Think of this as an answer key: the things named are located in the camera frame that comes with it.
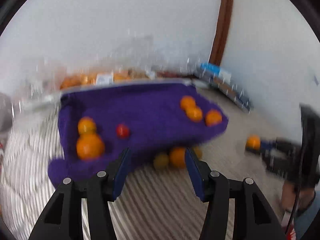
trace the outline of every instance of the black cable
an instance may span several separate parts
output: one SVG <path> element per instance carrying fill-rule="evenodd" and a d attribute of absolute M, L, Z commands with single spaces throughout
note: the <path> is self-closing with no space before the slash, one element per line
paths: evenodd
<path fill-rule="evenodd" d="M 300 159 L 299 175 L 298 175 L 299 176 L 298 177 L 298 190 L 297 190 L 297 195 L 296 195 L 296 197 L 294 199 L 294 204 L 293 204 L 293 208 L 292 208 L 292 211 L 291 211 L 291 214 L 290 214 L 288 225 L 287 225 L 287 228 L 285 230 L 285 234 L 286 235 L 289 232 L 289 228 L 290 228 L 290 226 L 292 224 L 293 217 L 294 217 L 294 214 L 296 212 L 298 201 L 299 201 L 299 195 L 300 195 L 301 184 L 302 184 L 302 162 L 303 162 L 303 156 L 304 156 L 304 152 L 306 151 L 307 145 L 308 145 L 308 143 L 305 143 L 303 149 L 301 149 L 301 159 Z"/>

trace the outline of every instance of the metal screw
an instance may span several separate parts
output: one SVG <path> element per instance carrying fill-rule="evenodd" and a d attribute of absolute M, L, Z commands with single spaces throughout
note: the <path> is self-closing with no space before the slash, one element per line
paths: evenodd
<path fill-rule="evenodd" d="M 219 177 L 220 176 L 220 173 L 218 172 L 218 171 L 211 171 L 210 172 L 210 175 L 212 176 L 212 177 Z"/>
<path fill-rule="evenodd" d="M 249 185 L 253 184 L 253 179 L 251 178 L 246 178 L 244 181 Z"/>
<path fill-rule="evenodd" d="M 63 182 L 63 184 L 69 184 L 71 182 L 71 179 L 65 178 L 62 182 Z"/>
<path fill-rule="evenodd" d="M 106 172 L 105 172 L 105 171 L 99 171 L 99 172 L 97 173 L 97 176 L 98 176 L 99 178 L 102 178 L 102 177 L 106 176 Z"/>

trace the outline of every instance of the person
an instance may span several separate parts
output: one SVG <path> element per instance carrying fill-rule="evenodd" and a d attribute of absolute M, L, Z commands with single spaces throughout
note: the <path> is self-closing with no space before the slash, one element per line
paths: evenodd
<path fill-rule="evenodd" d="M 282 225 L 286 227 L 296 197 L 295 185 L 285 181 L 282 187 L 281 206 L 286 210 Z M 296 239 L 299 240 L 305 234 L 320 209 L 320 191 L 315 188 L 301 189 L 298 206 L 293 220 L 293 228 Z"/>

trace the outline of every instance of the blue object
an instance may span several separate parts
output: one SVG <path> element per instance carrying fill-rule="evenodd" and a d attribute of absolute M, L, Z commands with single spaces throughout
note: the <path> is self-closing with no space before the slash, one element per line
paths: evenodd
<path fill-rule="evenodd" d="M 209 70 L 212 73 L 215 73 L 216 75 L 219 75 L 220 68 L 216 65 L 210 64 L 210 63 L 201 63 L 200 64 L 201 69 Z"/>
<path fill-rule="evenodd" d="M 273 149 L 273 142 L 261 141 L 260 148 L 265 149 L 265 150 L 272 150 Z"/>
<path fill-rule="evenodd" d="M 127 177 L 129 172 L 130 162 L 131 162 L 131 154 L 129 154 L 129 150 L 127 150 L 122 156 L 120 167 L 114 179 L 114 184 L 113 184 L 114 186 L 113 186 L 113 192 L 112 192 L 112 197 L 114 200 L 116 200 L 116 198 L 119 197 L 119 195 L 122 192 L 125 178 Z"/>
<path fill-rule="evenodd" d="M 196 165 L 196 162 L 193 159 L 189 149 L 186 150 L 184 158 L 185 158 L 188 173 L 193 185 L 193 189 L 195 190 L 197 197 L 200 198 L 201 201 L 204 201 L 205 200 L 205 194 L 204 194 L 205 182 L 204 182 L 204 179 L 201 177 L 198 166 Z"/>

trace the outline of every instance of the orange fruits in container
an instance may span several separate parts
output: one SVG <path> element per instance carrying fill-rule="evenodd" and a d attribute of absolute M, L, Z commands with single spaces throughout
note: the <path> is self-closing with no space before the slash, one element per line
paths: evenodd
<path fill-rule="evenodd" d="M 104 143 L 96 133 L 81 135 L 77 141 L 77 154 L 81 160 L 100 157 L 104 153 Z"/>
<path fill-rule="evenodd" d="M 96 133 L 97 126 L 90 117 L 83 117 L 78 122 L 80 138 L 76 144 L 77 155 L 81 160 L 100 157 L 105 150 L 104 143 Z"/>
<path fill-rule="evenodd" d="M 180 101 L 180 107 L 182 110 L 186 110 L 189 107 L 196 107 L 196 101 L 191 96 L 184 96 Z"/>
<path fill-rule="evenodd" d="M 205 124 L 213 126 L 222 122 L 222 115 L 218 110 L 210 110 L 205 116 Z"/>
<path fill-rule="evenodd" d="M 188 107 L 186 109 L 186 115 L 194 122 L 200 122 L 203 118 L 202 110 L 198 106 Z"/>
<path fill-rule="evenodd" d="M 96 130 L 96 123 L 90 117 L 83 117 L 78 122 L 78 132 L 80 135 L 84 133 L 95 133 Z"/>

